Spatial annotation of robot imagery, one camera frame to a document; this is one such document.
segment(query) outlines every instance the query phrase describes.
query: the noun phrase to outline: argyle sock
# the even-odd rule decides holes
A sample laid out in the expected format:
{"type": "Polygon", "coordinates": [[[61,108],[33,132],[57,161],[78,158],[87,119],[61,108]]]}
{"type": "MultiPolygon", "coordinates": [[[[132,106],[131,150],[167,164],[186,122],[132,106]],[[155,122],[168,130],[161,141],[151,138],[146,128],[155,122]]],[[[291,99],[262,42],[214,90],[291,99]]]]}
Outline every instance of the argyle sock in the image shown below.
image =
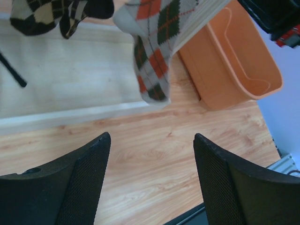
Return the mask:
{"type": "Polygon", "coordinates": [[[113,12],[113,0],[74,0],[60,20],[60,32],[64,38],[69,39],[85,17],[108,19],[113,12]]]}
{"type": "Polygon", "coordinates": [[[169,64],[177,37],[199,0],[131,0],[113,16],[134,37],[134,67],[144,101],[170,96],[169,64]]]}
{"type": "Polygon", "coordinates": [[[13,0],[11,25],[24,35],[49,32],[63,15],[67,0],[13,0]]]}

